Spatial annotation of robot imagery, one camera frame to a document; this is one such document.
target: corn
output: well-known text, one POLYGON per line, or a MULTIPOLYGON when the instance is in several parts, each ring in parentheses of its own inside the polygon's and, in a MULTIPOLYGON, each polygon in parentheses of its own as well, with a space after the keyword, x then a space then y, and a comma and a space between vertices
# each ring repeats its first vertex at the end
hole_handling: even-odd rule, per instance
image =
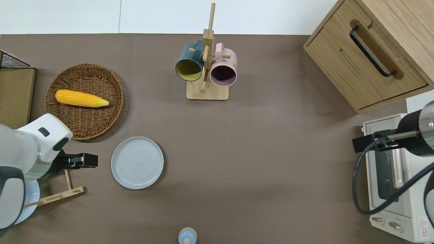
POLYGON ((98 96, 70 90, 58 90, 56 92, 56 100, 64 104, 92 108, 107 106, 109 104, 108 101, 98 96))

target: oven knob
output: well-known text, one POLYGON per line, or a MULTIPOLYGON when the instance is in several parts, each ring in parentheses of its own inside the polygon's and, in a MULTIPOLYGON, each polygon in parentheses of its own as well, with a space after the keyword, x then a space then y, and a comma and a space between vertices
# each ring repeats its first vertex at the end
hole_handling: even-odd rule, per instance
POLYGON ((394 222, 389 222, 389 225, 399 232, 404 232, 404 226, 399 219, 395 219, 394 222))
POLYGON ((371 220, 372 220, 372 221, 375 221, 375 222, 377 222, 377 223, 379 223, 379 224, 381 224, 381 225, 384 225, 384 223, 385 223, 385 221, 384 221, 384 217, 383 217, 382 214, 377 214, 377 215, 375 215, 375 216, 372 216, 372 217, 371 217, 371 220))

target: woven tray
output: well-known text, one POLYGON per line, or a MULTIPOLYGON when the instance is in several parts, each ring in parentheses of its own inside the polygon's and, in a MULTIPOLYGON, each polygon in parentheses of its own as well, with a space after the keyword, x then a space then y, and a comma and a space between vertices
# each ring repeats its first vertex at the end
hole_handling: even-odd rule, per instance
POLYGON ((82 63, 63 70, 51 82, 45 96, 45 112, 60 119, 71 131, 72 138, 86 140, 97 137, 118 119, 124 103, 121 83, 109 69, 93 63, 82 63), (67 89, 99 96, 108 106, 88 108, 59 103, 57 90, 67 89))

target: pink mug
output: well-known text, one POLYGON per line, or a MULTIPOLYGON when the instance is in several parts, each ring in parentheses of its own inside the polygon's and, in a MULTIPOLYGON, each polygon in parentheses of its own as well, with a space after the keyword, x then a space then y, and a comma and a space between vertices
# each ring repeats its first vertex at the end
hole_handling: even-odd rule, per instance
POLYGON ((237 55, 229 48, 224 48, 223 43, 216 45, 210 78, 217 86, 231 86, 237 80, 237 55), (222 58, 222 55, 230 55, 230 58, 222 58))

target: mug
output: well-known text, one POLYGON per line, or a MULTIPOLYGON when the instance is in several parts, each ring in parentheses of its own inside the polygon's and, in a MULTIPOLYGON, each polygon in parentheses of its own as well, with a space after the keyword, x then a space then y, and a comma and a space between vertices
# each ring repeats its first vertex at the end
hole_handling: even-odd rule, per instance
POLYGON ((237 55, 229 48, 224 48, 223 43, 217 43, 216 45, 210 79, 217 86, 231 86, 237 80, 237 55), (222 58, 223 54, 230 55, 230 58, 222 58))
POLYGON ((199 39, 197 43, 187 44, 182 50, 179 61, 175 65, 175 71, 181 79, 186 81, 195 81, 202 75, 204 62, 201 57, 201 52, 204 51, 204 43, 199 39), (190 52, 190 48, 195 49, 195 52, 190 52))

